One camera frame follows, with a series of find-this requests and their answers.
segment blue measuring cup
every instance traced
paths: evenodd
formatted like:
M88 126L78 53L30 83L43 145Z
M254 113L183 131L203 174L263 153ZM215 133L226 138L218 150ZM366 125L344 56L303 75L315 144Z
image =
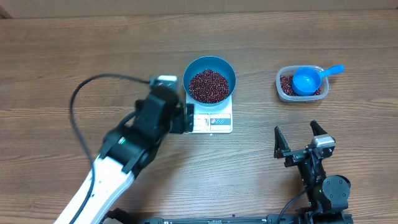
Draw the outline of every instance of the blue measuring cup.
M335 65L322 72L308 67L300 68L293 76L293 91L300 96L310 96L321 87L323 77L339 74L343 71L344 65Z

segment container of beans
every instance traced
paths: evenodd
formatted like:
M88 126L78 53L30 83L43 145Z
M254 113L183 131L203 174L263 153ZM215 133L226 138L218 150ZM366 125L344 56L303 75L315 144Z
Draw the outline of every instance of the container of beans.
M205 56L194 60L187 67L183 85L187 95L198 104L216 106L232 95L236 75L224 59Z
M279 70L278 74L276 75L276 89L278 91L280 100L284 102L308 102L320 100L328 94L328 77L323 77L321 87L312 96L298 96L294 93L292 89L293 75L302 67L312 68L319 72L323 71L321 67L316 65L293 65Z

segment kitchen scale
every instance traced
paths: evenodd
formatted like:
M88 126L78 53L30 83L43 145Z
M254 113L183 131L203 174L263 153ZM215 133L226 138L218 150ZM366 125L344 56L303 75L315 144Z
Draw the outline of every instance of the kitchen scale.
M187 95L186 102L194 105L193 134L228 134L232 132L232 95L215 106L203 106L189 95Z

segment blue handle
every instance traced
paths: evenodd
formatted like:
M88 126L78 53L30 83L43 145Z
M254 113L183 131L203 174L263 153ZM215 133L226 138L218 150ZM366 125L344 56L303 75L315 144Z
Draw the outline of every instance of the blue handle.
M341 72L344 72L344 65L335 65L333 67L330 67L329 69L326 69L323 72L320 72L319 76L321 76L322 78L329 75L339 74Z

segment clear plastic container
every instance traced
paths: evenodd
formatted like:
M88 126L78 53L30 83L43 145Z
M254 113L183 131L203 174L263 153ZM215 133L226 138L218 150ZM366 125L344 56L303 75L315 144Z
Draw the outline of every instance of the clear plastic container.
M287 76L287 75L294 75L294 73L302 67L308 67L308 68L313 68L316 71L323 71L323 69L319 66L316 65L293 65L293 66L287 66L279 70L278 74L276 75L276 89L278 91L278 95L280 100L284 102L308 102L308 101L313 101L313 100L320 100L324 98L328 92L329 92L329 80L328 77L323 77L322 79L322 84L321 84L321 95L317 96L289 96L285 94L282 90L282 85L280 84L280 78L282 76Z

